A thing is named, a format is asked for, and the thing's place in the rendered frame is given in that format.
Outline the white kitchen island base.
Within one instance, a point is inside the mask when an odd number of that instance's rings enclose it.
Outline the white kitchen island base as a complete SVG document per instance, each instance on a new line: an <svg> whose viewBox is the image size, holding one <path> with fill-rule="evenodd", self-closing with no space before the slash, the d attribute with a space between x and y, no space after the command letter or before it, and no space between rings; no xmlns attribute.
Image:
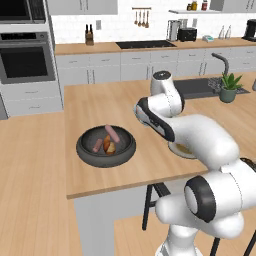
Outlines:
<svg viewBox="0 0 256 256"><path fill-rule="evenodd" d="M114 221L141 216L147 224L152 185L128 188L74 200L83 256L114 256Z"/></svg>

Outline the long pink sausage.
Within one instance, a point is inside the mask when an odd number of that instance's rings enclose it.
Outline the long pink sausage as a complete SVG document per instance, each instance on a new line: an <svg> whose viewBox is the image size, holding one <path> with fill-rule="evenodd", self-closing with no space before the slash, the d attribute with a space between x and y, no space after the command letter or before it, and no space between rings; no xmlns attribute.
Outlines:
<svg viewBox="0 0 256 256"><path fill-rule="evenodd" d="M112 126L105 125L105 130L108 132L110 137L114 140L114 142L116 142L116 143L120 142L120 138L119 138L118 134L115 132L115 130L112 128Z"/></svg>

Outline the black toaster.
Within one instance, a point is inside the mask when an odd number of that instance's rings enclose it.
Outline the black toaster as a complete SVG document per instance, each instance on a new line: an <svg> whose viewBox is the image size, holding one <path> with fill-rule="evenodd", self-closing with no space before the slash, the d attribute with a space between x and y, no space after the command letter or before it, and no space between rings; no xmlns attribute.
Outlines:
<svg viewBox="0 0 256 256"><path fill-rule="evenodd" d="M181 42L185 41L195 41L197 38L196 28L180 28L178 30L178 39Z"/></svg>

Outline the short pink sausage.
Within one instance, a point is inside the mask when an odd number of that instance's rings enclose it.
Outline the short pink sausage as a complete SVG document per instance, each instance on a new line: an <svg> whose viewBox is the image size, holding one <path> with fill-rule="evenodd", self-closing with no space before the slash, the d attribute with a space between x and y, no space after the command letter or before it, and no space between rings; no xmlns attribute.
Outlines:
<svg viewBox="0 0 256 256"><path fill-rule="evenodd" d="M97 139L97 141L93 147L93 152L97 153L100 150L102 143L103 143L103 139L101 139L101 138Z"/></svg>

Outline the steel microwave oven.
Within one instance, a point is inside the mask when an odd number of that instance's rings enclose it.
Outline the steel microwave oven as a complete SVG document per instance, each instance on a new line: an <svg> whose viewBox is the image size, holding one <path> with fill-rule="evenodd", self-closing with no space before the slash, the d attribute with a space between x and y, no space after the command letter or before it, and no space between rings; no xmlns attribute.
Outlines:
<svg viewBox="0 0 256 256"><path fill-rule="evenodd" d="M2 24L32 24L45 21L43 0L0 0Z"/></svg>

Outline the dark grey tap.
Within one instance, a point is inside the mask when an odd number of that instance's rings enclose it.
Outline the dark grey tap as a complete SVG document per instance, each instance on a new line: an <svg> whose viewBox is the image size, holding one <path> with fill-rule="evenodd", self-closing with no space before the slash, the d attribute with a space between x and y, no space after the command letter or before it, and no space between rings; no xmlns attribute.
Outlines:
<svg viewBox="0 0 256 256"><path fill-rule="evenodd" d="M224 74L227 76L228 75L228 71L229 71L229 62L228 62L228 60L225 57L223 57L223 56L221 56L221 55L219 55L217 53L212 53L211 55L213 57L215 57L215 58L217 58L219 60L222 60L224 62Z"/></svg>

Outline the grey drawers below oven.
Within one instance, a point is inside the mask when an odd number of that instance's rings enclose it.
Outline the grey drawers below oven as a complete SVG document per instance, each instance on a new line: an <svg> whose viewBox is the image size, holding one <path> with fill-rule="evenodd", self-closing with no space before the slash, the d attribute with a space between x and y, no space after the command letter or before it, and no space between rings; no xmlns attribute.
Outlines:
<svg viewBox="0 0 256 256"><path fill-rule="evenodd" d="M0 93L10 117L63 110L57 82L0 85Z"/></svg>

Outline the grey base cupboard run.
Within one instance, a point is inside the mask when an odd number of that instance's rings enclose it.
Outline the grey base cupboard run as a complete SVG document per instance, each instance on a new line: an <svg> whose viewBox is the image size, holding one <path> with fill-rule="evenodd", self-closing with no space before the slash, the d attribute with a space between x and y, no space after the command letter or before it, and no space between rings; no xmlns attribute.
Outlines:
<svg viewBox="0 0 256 256"><path fill-rule="evenodd" d="M228 59L230 72L256 70L256 46L140 51L57 56L62 85L99 84L128 80L150 80L161 70L174 77L221 74Z"/></svg>

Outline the wooden knife block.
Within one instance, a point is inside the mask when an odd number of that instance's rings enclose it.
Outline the wooden knife block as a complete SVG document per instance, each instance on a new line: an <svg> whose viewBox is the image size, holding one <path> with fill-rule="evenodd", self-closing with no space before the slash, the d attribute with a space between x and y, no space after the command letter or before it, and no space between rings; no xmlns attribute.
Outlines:
<svg viewBox="0 0 256 256"><path fill-rule="evenodd" d="M89 46L94 45L94 35L93 35L92 25L86 25L85 43Z"/></svg>

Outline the rail with hanging tools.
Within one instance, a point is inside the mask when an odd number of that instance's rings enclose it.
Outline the rail with hanging tools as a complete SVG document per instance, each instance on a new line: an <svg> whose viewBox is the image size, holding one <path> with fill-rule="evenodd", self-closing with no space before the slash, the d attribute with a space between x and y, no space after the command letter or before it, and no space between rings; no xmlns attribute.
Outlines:
<svg viewBox="0 0 256 256"><path fill-rule="evenodd" d="M135 12L134 24L137 25L138 27L148 28L149 14L150 14L151 8L150 7L145 7L145 8L133 7L132 10Z"/></svg>

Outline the green plant in grey pot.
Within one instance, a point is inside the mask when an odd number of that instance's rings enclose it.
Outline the green plant in grey pot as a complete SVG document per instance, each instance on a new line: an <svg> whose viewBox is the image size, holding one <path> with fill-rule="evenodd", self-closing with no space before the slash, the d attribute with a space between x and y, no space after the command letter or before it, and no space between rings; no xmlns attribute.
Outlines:
<svg viewBox="0 0 256 256"><path fill-rule="evenodd" d="M242 87L240 84L242 76L235 77L233 73L222 74L222 86L219 98L224 103L231 103L235 100L237 90Z"/></svg>

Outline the dark sink basin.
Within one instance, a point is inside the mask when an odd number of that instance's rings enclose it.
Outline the dark sink basin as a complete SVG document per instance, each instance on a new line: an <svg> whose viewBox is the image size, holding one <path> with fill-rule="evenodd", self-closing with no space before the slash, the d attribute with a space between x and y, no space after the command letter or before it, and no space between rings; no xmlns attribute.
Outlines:
<svg viewBox="0 0 256 256"><path fill-rule="evenodd" d="M185 99L218 97L222 85L220 77L174 80L175 87Z"/></svg>

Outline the dark grey bowl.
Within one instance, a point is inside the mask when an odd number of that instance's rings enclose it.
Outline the dark grey bowl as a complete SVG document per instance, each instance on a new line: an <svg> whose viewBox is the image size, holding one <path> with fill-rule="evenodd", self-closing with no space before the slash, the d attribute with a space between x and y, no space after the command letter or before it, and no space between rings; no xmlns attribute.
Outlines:
<svg viewBox="0 0 256 256"><path fill-rule="evenodd" d="M93 151L96 141L108 135L104 126L96 126L79 137L76 144L79 158L91 166L100 168L115 167L129 161L136 151L136 140L129 131L122 127L113 125L113 129L120 138L120 142L115 144L114 154L106 154L103 148L100 148L98 152Z"/></svg>

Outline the black coffee machine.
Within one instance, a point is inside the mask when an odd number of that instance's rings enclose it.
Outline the black coffee machine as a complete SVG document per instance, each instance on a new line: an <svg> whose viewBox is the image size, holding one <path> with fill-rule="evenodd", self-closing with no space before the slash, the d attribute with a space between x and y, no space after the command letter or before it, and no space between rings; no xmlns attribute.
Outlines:
<svg viewBox="0 0 256 256"><path fill-rule="evenodd" d="M243 39L256 42L256 19L250 19L247 21L246 31Z"/></svg>

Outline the white wall shelf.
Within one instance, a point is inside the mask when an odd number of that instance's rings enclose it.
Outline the white wall shelf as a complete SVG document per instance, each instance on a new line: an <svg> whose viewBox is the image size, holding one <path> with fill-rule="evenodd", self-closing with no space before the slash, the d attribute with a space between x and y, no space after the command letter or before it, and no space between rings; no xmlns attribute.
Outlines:
<svg viewBox="0 0 256 256"><path fill-rule="evenodd" d="M221 11L216 10L168 10L170 13L174 14L219 14Z"/></svg>

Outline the silver canister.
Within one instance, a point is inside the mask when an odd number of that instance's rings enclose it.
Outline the silver canister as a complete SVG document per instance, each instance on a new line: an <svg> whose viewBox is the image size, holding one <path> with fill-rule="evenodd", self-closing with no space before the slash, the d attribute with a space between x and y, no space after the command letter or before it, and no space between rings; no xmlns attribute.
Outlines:
<svg viewBox="0 0 256 256"><path fill-rule="evenodd" d="M167 26L167 39L169 41L177 41L178 30L181 22L179 20L169 20Z"/></svg>

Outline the steel wall oven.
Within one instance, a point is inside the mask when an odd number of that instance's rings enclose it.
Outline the steel wall oven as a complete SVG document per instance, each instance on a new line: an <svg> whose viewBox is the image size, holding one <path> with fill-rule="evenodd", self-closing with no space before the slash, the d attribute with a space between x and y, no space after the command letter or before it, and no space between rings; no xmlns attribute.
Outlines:
<svg viewBox="0 0 256 256"><path fill-rule="evenodd" d="M46 32L0 33L2 84L54 80L53 58Z"/></svg>

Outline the black bar stool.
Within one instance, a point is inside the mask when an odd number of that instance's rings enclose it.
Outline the black bar stool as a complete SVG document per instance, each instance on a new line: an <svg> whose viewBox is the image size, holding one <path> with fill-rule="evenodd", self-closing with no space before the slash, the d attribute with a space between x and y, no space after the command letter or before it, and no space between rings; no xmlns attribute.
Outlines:
<svg viewBox="0 0 256 256"><path fill-rule="evenodd" d="M220 242L219 238L214 239L213 245L212 245L212 248L211 248L211 252L210 252L210 256L216 256L216 252L217 252L217 249L218 249L218 246L219 246L219 242ZM243 256L249 256L250 255L255 243L256 243L256 238L252 237L252 239L250 240Z"/></svg>
<svg viewBox="0 0 256 256"><path fill-rule="evenodd" d="M142 219L142 230L145 231L148 223L149 210L155 206L156 202L151 200L152 190L155 190L159 197L170 195L169 189L166 185L161 183L149 184L146 189L146 198L144 204L144 212Z"/></svg>

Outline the white plate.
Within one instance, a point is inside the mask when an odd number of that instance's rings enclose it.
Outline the white plate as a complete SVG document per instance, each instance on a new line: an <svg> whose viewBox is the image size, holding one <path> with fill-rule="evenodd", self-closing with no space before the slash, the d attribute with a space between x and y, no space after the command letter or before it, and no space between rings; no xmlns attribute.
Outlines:
<svg viewBox="0 0 256 256"><path fill-rule="evenodd" d="M196 159L196 156L183 144L169 142L168 147L174 154L179 157L186 159Z"/></svg>

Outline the black hob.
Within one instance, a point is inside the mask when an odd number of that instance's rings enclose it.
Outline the black hob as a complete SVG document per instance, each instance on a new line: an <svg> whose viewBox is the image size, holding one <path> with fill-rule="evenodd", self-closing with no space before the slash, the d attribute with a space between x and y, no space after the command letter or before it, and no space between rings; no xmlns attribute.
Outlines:
<svg viewBox="0 0 256 256"><path fill-rule="evenodd" d="M176 47L167 40L148 40L148 41L122 41L116 42L121 49L147 49L147 48L166 48Z"/></svg>

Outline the grey wall cupboards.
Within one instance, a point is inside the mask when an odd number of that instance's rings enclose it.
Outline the grey wall cupboards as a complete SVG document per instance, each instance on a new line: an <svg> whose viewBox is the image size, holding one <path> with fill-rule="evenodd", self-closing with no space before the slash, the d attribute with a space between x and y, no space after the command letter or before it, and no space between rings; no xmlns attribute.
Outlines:
<svg viewBox="0 0 256 256"><path fill-rule="evenodd" d="M47 0L51 15L117 15L118 0Z"/></svg>
<svg viewBox="0 0 256 256"><path fill-rule="evenodd" d="M256 13L256 0L211 0L209 9L224 13Z"/></svg>

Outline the dark plate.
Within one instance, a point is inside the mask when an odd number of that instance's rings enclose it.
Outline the dark plate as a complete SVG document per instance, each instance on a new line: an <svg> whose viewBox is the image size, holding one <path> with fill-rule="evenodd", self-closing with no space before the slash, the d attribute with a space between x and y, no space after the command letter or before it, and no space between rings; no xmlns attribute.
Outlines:
<svg viewBox="0 0 256 256"><path fill-rule="evenodd" d="M254 163L251 159L240 158L240 160L246 163L249 167L251 167L256 172L256 163Z"/></svg>

